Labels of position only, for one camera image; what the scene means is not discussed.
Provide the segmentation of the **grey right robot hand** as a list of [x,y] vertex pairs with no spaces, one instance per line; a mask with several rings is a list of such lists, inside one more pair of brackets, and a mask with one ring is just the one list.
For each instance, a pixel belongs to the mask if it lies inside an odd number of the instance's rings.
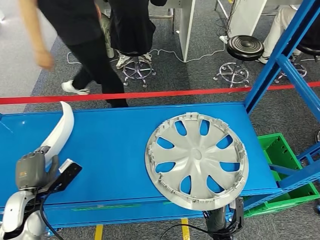
[[207,230],[211,233],[217,233],[226,226],[226,206],[206,211],[205,223]]

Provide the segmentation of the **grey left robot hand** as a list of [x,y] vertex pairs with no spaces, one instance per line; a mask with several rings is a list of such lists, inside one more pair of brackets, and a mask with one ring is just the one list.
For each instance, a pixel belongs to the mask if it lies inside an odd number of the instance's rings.
[[45,187],[53,181],[59,168],[59,158],[51,158],[50,169],[46,171],[45,154],[49,146],[41,146],[35,151],[22,156],[16,163],[15,183],[18,190],[30,190]]

